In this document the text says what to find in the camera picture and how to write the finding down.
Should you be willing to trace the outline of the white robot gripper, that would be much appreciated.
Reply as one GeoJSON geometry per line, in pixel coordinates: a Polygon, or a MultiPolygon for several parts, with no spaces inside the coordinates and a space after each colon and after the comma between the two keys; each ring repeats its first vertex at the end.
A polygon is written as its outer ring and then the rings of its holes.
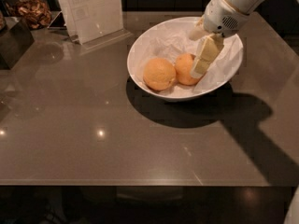
{"type": "Polygon", "coordinates": [[[223,50],[222,36],[235,35],[248,20],[248,15],[237,11],[226,0],[210,0],[203,17],[189,32],[190,40],[196,41],[201,38],[193,60],[191,77],[201,78],[223,50]]]}

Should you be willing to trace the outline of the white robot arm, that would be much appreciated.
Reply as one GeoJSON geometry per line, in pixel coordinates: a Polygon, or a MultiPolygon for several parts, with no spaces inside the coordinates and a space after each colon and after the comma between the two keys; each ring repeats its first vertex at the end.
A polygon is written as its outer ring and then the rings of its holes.
{"type": "Polygon", "coordinates": [[[191,76],[201,78],[224,48],[224,39],[235,35],[249,20],[249,14],[265,0],[210,0],[204,14],[189,33],[199,44],[191,76]]]}

